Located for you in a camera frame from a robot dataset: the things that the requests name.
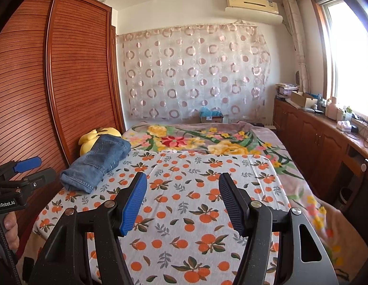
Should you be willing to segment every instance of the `box on shelf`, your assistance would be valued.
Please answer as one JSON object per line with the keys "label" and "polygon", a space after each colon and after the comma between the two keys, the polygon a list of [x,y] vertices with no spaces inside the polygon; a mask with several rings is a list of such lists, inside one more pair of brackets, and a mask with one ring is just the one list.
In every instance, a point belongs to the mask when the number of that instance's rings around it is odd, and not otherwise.
{"label": "box on shelf", "polygon": [[317,99],[305,92],[292,92],[291,101],[303,108],[311,108],[317,104]]}
{"label": "box on shelf", "polygon": [[201,123],[222,123],[223,116],[201,117]]}

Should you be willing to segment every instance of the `denim jeans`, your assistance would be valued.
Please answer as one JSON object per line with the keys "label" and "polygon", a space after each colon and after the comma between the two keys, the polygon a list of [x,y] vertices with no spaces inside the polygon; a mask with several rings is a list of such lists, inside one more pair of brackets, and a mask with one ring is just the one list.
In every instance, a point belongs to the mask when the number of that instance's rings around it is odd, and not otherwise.
{"label": "denim jeans", "polygon": [[131,144],[121,137],[101,135],[89,152],[61,172],[60,181],[68,191],[81,190],[90,194],[130,149]]}

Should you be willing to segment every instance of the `wooden cabinet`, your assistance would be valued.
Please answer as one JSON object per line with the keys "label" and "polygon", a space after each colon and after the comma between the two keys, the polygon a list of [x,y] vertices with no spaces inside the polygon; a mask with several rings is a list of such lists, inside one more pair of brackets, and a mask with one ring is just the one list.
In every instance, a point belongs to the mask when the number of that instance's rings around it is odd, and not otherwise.
{"label": "wooden cabinet", "polygon": [[322,199],[328,199],[329,191],[346,152],[347,141],[339,133],[327,127],[319,135],[317,163],[311,184]]}
{"label": "wooden cabinet", "polygon": [[302,120],[299,112],[297,110],[288,111],[283,144],[294,159],[296,159],[301,152],[299,150],[299,135],[301,129]]}
{"label": "wooden cabinet", "polygon": [[[79,138],[122,131],[111,7],[96,0],[25,0],[0,33],[0,165],[39,156],[58,176]],[[17,212],[19,235],[61,189],[33,192]]]}
{"label": "wooden cabinet", "polygon": [[316,195],[326,201],[333,200],[332,193],[338,191],[335,177],[348,145],[334,124],[275,100],[274,125],[279,126],[279,139]]}
{"label": "wooden cabinet", "polygon": [[287,123],[287,111],[281,104],[275,103],[274,106],[274,126],[276,127],[276,132],[278,138],[283,141],[285,135],[285,126]]}
{"label": "wooden cabinet", "polygon": [[303,117],[296,164],[305,179],[311,177],[316,166],[321,128],[322,126],[313,118],[307,116]]}

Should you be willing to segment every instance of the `window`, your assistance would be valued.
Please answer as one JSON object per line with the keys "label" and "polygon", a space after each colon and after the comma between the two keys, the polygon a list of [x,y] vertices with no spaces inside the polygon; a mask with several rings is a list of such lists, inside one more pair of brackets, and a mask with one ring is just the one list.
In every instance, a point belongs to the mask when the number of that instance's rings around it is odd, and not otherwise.
{"label": "window", "polygon": [[343,0],[316,0],[324,16],[324,35],[331,81],[331,95],[337,103],[350,106],[368,119],[368,33]]}

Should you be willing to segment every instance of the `blue gripper pad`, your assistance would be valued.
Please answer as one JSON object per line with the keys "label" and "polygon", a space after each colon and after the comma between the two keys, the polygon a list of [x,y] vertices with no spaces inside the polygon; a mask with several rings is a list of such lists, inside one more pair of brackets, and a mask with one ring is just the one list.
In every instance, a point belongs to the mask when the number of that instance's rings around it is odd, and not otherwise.
{"label": "blue gripper pad", "polygon": [[228,215],[230,221],[233,225],[233,228],[242,235],[243,228],[244,228],[244,213],[243,208],[238,203],[237,198],[235,197],[232,187],[238,188],[235,186],[233,180],[229,176],[229,174],[221,174],[218,180],[218,187],[222,196],[223,203],[225,204],[226,210],[228,211]]}
{"label": "blue gripper pad", "polygon": [[32,157],[27,160],[17,162],[14,167],[14,170],[15,172],[26,172],[39,166],[41,166],[41,158]]}
{"label": "blue gripper pad", "polygon": [[134,179],[138,180],[136,181],[136,185],[122,212],[120,232],[124,236],[133,228],[136,216],[138,215],[140,206],[142,205],[145,192],[147,191],[147,176],[144,173],[141,173],[140,175],[137,174]]}

